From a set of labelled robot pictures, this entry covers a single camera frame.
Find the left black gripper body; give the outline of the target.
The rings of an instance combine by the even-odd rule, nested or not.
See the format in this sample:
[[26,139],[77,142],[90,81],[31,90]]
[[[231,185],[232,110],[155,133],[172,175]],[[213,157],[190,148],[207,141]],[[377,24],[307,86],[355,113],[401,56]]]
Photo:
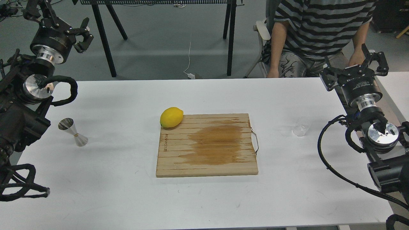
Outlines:
[[30,44],[30,50],[36,55],[42,53],[42,49],[46,50],[45,53],[53,55],[54,64],[64,64],[68,59],[72,47],[73,43],[67,35],[53,28],[44,26],[39,27]]

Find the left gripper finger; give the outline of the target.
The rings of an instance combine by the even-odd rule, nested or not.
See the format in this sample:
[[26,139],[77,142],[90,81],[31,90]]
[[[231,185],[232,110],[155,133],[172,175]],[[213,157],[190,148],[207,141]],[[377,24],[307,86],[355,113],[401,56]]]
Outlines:
[[41,27],[63,29],[63,23],[53,10],[51,0],[28,0],[22,13],[24,19],[37,22]]
[[[90,33],[90,29],[88,28],[89,18],[83,19],[80,28],[69,28],[66,29],[66,35],[70,40],[70,43],[76,49],[78,53],[85,52],[89,45],[91,44],[94,36]],[[77,41],[76,37],[82,36],[82,41]]]

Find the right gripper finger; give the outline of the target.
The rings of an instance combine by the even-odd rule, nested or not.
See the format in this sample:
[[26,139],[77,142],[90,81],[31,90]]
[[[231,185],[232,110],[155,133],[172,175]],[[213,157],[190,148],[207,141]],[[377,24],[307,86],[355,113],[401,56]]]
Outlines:
[[380,51],[380,52],[370,51],[366,47],[365,43],[362,44],[362,51],[363,51],[363,54],[365,56],[365,59],[364,59],[363,63],[360,65],[360,67],[358,68],[358,73],[363,74],[363,72],[366,69],[368,69],[370,64],[373,61],[375,61],[378,64],[378,67],[376,69],[377,74],[375,74],[375,76],[383,76],[383,77],[387,76],[387,74],[389,72],[389,66],[387,64],[387,60],[386,60],[384,52],[382,52],[382,51]]
[[323,65],[323,70],[319,72],[319,76],[326,87],[326,90],[332,91],[336,87],[345,90],[349,73],[345,69],[339,69],[331,66],[327,56],[324,59],[325,64]]

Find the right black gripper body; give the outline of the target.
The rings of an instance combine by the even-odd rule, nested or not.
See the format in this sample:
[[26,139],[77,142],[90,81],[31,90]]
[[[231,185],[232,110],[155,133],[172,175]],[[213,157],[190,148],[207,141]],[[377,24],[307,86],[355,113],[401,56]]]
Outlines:
[[360,71],[360,66],[348,67],[338,74],[338,84],[349,107],[365,109],[374,106],[382,98],[380,88],[369,68]]

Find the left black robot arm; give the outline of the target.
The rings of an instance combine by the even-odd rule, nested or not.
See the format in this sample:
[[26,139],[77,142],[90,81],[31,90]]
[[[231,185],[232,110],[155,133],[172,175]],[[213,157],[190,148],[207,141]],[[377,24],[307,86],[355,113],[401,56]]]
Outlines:
[[54,75],[55,65],[64,64],[72,48],[85,52],[93,40],[89,18],[73,28],[57,17],[49,0],[29,0],[22,11],[25,19],[37,22],[39,29],[30,45],[33,55],[14,55],[1,62],[1,195],[2,202],[19,198],[48,197],[50,189],[35,183],[34,165],[12,165],[15,152],[39,140],[50,126],[45,117],[50,106],[63,106],[78,95],[78,84],[71,77]]

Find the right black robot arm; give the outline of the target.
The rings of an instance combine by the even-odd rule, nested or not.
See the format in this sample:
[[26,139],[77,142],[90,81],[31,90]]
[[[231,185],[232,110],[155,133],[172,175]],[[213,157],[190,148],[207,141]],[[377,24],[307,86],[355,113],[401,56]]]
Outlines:
[[[327,91],[339,86],[347,106],[355,109],[352,115],[339,115],[323,127],[318,137],[318,154],[326,166],[340,179],[371,195],[388,200],[408,209],[408,122],[400,126],[390,123],[376,105],[382,93],[375,76],[386,76],[389,71],[384,52],[369,51],[362,44],[365,60],[360,65],[338,69],[325,57],[323,70],[319,73]],[[327,162],[321,150],[325,131],[338,122],[346,127],[345,139],[350,147],[369,158],[367,168],[377,190],[353,182]]]

